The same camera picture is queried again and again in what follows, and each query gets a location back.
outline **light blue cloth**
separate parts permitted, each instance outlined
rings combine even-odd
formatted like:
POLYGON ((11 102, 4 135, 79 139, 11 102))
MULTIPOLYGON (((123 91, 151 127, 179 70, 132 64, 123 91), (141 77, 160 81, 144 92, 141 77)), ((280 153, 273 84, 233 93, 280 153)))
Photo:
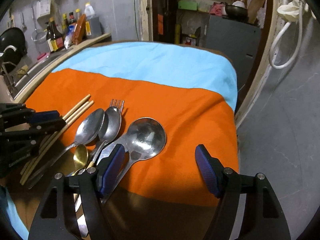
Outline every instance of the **light blue cloth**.
POLYGON ((53 72, 66 68, 178 88, 203 88, 222 95, 233 111, 236 108, 237 80, 232 64, 223 56, 201 49, 121 42, 84 49, 53 72))
POLYGON ((2 212, 7 217, 8 221, 16 230, 16 232, 21 236, 23 240, 27 240, 29 232, 25 225, 22 223, 16 206, 14 205, 7 188, 0 186, 0 208, 2 212))

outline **cutting board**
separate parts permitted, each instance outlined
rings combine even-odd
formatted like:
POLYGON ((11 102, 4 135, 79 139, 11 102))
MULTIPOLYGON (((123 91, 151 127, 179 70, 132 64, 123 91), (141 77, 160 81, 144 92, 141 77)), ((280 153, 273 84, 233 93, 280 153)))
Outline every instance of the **cutting board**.
POLYGON ((248 6, 248 23, 254 24, 257 19, 257 13, 265 2, 266 0, 251 0, 248 6))
POLYGON ((59 66, 62 62, 66 61, 68 58, 73 55, 79 53, 81 50, 92 46, 93 44, 98 43, 99 41, 103 41, 104 39, 111 36, 111 33, 105 33, 95 39, 88 39, 86 41, 81 42, 79 45, 71 46, 69 51, 66 54, 63 54, 60 58, 52 62, 51 65, 47 66, 44 70, 39 73, 28 85, 25 86, 23 91, 19 93, 19 95, 14 99, 14 103, 24 103, 28 97, 32 94, 32 92, 41 84, 41 82, 46 78, 47 75, 51 73, 57 66, 59 66))

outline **frying pan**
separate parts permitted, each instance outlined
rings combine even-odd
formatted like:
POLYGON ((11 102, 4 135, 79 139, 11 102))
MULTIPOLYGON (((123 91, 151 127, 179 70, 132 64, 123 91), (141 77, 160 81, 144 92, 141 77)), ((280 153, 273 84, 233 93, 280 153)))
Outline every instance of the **frying pan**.
MULTIPOLYGON (((10 61, 13 64, 17 65, 20 62, 21 58, 27 54, 26 39, 22 30, 17 27, 13 27, 7 29, 0 35, 0 52, 3 52, 4 49, 9 45, 15 46, 17 48, 17 51, 8 49, 3 55, 1 61, 10 61)), ((14 68, 14 65, 6 65, 8 73, 11 72, 14 68)))
POLYGON ((239 6, 226 5, 226 13, 230 18, 245 20, 248 17, 248 10, 239 6))

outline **yellow cylinder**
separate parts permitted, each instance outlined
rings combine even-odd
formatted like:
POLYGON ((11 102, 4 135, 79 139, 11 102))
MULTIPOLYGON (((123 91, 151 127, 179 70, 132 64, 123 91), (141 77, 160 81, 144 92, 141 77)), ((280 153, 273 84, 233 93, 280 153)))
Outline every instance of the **yellow cylinder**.
POLYGON ((181 25, 176 24, 174 32, 174 44, 180 44, 181 25))

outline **green box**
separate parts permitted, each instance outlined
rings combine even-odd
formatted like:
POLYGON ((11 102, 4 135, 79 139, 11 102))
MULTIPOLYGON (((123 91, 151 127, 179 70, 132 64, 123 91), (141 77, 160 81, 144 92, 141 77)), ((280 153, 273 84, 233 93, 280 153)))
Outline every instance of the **green box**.
POLYGON ((180 0, 178 2, 178 8, 183 9, 183 10, 196 11, 197 10, 197 3, 193 2, 193 1, 180 0))

